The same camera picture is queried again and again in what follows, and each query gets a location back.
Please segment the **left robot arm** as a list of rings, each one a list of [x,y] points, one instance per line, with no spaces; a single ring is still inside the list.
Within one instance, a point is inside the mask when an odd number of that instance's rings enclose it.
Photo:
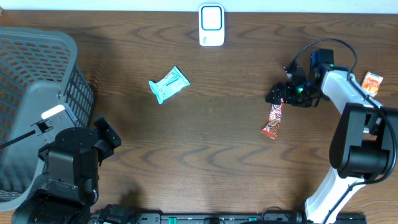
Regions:
[[[73,127],[60,131],[53,142],[41,147],[45,164],[12,216],[12,223],[135,223],[136,215],[118,204],[96,213],[90,208],[99,199],[98,169],[114,154],[121,138],[103,116],[94,129]]]

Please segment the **orange snack sachet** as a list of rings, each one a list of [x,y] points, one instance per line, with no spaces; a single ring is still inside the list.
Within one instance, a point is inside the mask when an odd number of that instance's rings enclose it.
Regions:
[[[378,94],[382,81],[383,77],[367,72],[364,76],[361,87],[369,96],[375,97]]]

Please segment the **red chocolate bar wrapper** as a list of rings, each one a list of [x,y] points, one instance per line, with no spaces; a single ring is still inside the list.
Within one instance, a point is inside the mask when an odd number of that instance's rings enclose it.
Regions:
[[[281,99],[279,105],[271,105],[271,110],[269,112],[268,122],[262,129],[261,133],[270,137],[271,139],[277,139],[280,122],[282,118],[282,108],[284,107],[284,99]]]

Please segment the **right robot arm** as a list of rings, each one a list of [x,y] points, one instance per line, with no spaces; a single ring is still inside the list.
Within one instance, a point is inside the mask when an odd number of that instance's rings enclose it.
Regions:
[[[340,210],[361,188],[386,180],[397,162],[397,110],[369,96],[347,67],[329,61],[311,66],[311,78],[295,62],[285,67],[289,82],[276,83],[266,102],[311,107],[326,98],[341,117],[329,149],[331,167],[304,203],[312,223],[335,223]]]

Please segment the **teal snack packet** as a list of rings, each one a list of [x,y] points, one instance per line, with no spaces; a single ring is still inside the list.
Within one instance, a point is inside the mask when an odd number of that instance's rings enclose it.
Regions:
[[[177,66],[174,66],[160,81],[149,81],[149,86],[160,105],[189,85],[190,82]]]

